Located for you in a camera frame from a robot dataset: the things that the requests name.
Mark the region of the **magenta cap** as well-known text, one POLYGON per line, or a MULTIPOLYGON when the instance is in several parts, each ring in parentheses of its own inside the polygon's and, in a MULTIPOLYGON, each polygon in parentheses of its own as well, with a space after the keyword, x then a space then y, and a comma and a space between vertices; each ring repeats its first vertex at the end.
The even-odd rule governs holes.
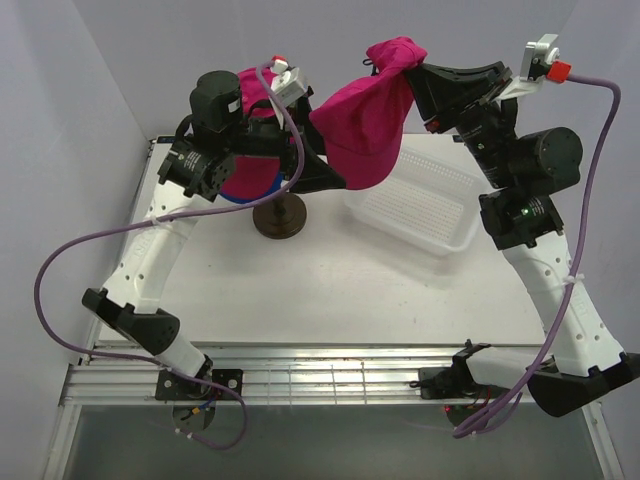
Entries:
MULTIPOLYGON (((251 67, 238 73, 242 91, 243 113, 259 101, 265 100, 266 107, 256 107, 251 117, 275 118, 268 95, 256 76, 256 68, 251 67)), ((236 158, 236 170, 224 183, 221 192, 241 198, 254 198, 265 192, 279 173, 277 158, 243 157, 236 158)))
POLYGON ((350 82, 310 114, 329 166, 351 191, 378 185, 394 169, 414 104, 404 73, 420 66, 427 51, 396 37, 370 46, 366 56, 377 73, 350 82))

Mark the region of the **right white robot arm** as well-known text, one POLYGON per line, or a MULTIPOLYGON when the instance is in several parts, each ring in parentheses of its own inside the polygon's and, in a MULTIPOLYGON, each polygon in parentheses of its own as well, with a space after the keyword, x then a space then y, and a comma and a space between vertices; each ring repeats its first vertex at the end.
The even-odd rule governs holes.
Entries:
POLYGON ((536 355, 467 343, 447 368, 422 369, 425 398, 474 397, 497 389, 502 398, 481 412, 490 418, 526 393, 553 417, 564 416, 639 376, 639 357, 608 331, 579 276, 582 243, 570 245, 552 197, 582 175, 579 136, 555 127, 518 136, 523 83, 502 63, 474 69, 422 64, 407 75, 427 131, 455 130, 492 186, 479 198, 482 224, 524 284, 545 332, 536 355))

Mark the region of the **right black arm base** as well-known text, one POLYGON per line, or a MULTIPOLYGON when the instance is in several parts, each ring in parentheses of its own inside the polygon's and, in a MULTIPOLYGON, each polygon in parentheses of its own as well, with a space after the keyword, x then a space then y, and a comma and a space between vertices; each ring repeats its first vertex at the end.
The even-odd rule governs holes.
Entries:
POLYGON ((420 368, 418 378, 411 380, 409 387, 419 390, 425 400, 472 398, 482 391, 468 373, 461 373, 454 367, 420 368))

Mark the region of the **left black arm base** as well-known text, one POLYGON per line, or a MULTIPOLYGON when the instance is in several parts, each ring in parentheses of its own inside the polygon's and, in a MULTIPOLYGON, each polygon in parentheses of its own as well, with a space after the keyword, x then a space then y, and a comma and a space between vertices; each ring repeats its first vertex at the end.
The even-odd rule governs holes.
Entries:
MULTIPOLYGON (((226 387, 237 395, 242 394, 244 371, 241 369, 214 369, 205 379, 226 387)), ((214 389, 208 384, 182 378, 168 370, 161 370, 156 382, 154 399, 159 401, 233 400, 226 390, 214 389)))

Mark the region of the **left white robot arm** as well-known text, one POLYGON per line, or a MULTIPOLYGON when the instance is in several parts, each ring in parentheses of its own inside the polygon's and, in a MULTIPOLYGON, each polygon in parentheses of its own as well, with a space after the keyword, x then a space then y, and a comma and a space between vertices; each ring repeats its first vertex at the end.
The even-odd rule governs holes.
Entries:
POLYGON ((248 196, 249 208, 346 186, 321 158, 324 146, 309 121, 310 93, 302 71, 289 65, 202 75, 137 234, 103 286, 82 298, 100 320, 149 353, 152 363, 178 375, 177 386, 190 399, 210 392, 210 360, 159 303, 198 220, 214 214, 214 200, 237 177, 238 160, 276 163, 266 192, 248 196))

